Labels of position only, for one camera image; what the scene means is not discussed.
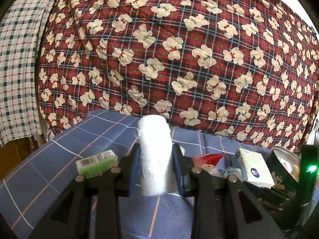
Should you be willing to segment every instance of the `screw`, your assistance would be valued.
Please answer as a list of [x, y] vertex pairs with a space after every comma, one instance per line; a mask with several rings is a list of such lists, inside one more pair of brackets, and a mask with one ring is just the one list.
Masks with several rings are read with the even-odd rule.
[[75, 177], [75, 181], [76, 182], [82, 182], [84, 181], [85, 177], [83, 175], [78, 175]]
[[199, 174], [201, 171], [202, 171], [202, 168], [200, 168], [200, 167], [198, 167], [198, 166], [194, 166], [194, 167], [192, 168], [192, 172], [193, 172], [193, 173]]
[[111, 169], [111, 172], [113, 172], [113, 173], [119, 173], [120, 171], [121, 171], [121, 168], [118, 167], [118, 166], [115, 166], [115, 167], [113, 167], [113, 168]]
[[236, 182], [236, 181], [238, 181], [238, 177], [237, 177], [236, 175], [233, 175], [233, 174], [228, 175], [228, 176], [227, 176], [227, 179], [228, 179], [230, 182]]

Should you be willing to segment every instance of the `blue oval logo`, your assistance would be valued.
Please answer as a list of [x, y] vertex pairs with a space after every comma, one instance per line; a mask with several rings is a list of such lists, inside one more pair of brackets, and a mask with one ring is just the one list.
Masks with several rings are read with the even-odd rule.
[[257, 170], [255, 169], [255, 168], [251, 168], [251, 173], [252, 173], [252, 175], [253, 176], [255, 176], [256, 178], [259, 178], [260, 176], [259, 176], [259, 173], [257, 172]]

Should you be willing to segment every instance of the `white cylindrical object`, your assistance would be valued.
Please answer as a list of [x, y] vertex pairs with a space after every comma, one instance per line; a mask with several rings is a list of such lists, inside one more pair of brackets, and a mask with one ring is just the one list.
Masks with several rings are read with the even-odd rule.
[[173, 169], [172, 139], [166, 119], [147, 115], [138, 122], [141, 146], [141, 191], [143, 196], [157, 196], [177, 191]]

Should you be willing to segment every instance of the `green led light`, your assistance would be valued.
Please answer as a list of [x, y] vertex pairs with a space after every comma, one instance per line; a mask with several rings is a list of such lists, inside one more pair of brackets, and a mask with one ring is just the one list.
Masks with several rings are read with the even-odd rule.
[[317, 170], [317, 166], [316, 165], [310, 165], [307, 169], [307, 172], [313, 173], [314, 171]]

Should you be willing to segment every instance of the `triangular cutout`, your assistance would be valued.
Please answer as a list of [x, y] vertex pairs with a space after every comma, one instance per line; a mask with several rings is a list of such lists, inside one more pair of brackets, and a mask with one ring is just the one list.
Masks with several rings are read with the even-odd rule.
[[262, 219], [262, 216], [255, 205], [250, 201], [243, 191], [238, 192], [242, 211], [244, 213], [244, 219], [247, 224], [256, 222]]
[[74, 191], [70, 191], [65, 199], [61, 202], [58, 209], [53, 213], [52, 221], [58, 221], [66, 224], [69, 221], [70, 209], [73, 202]]

